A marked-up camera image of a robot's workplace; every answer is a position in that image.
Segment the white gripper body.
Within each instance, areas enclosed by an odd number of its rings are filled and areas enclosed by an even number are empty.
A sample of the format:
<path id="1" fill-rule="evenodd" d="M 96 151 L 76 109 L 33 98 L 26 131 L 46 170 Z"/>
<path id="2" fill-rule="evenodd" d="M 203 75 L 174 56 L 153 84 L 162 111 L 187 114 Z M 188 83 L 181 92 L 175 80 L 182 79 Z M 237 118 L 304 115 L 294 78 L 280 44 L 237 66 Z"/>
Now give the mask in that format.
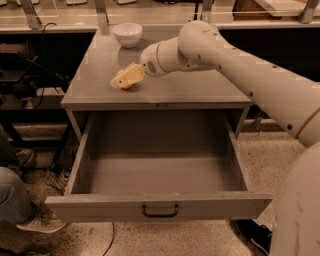
<path id="1" fill-rule="evenodd" d="M 166 72 L 162 69 L 158 60 L 158 48 L 160 44 L 154 43 L 145 48 L 140 55 L 140 64 L 145 73 L 151 77 L 164 76 Z"/>

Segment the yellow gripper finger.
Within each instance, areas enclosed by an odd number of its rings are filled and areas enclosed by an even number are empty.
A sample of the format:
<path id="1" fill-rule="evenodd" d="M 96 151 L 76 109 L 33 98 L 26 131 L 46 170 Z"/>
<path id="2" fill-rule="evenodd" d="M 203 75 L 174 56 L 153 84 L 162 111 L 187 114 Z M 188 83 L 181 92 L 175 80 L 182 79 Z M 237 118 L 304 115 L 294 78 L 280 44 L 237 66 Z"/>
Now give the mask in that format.
<path id="1" fill-rule="evenodd" d="M 140 64 L 132 63 L 125 69 L 120 70 L 111 80 L 113 88 L 128 89 L 145 77 L 145 70 Z"/>

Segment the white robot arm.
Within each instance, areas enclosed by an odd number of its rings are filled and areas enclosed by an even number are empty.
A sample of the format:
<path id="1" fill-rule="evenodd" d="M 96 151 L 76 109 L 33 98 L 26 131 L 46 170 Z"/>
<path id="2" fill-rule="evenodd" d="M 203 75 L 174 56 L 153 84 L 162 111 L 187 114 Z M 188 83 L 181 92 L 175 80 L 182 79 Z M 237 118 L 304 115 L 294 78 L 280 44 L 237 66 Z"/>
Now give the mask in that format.
<path id="1" fill-rule="evenodd" d="M 216 26 L 185 24 L 177 37 L 145 48 L 111 80 L 127 89 L 146 75 L 215 69 L 259 106 L 306 150 L 283 183 L 273 224 L 270 256 L 320 256 L 320 90 L 300 75 L 228 43 Z"/>

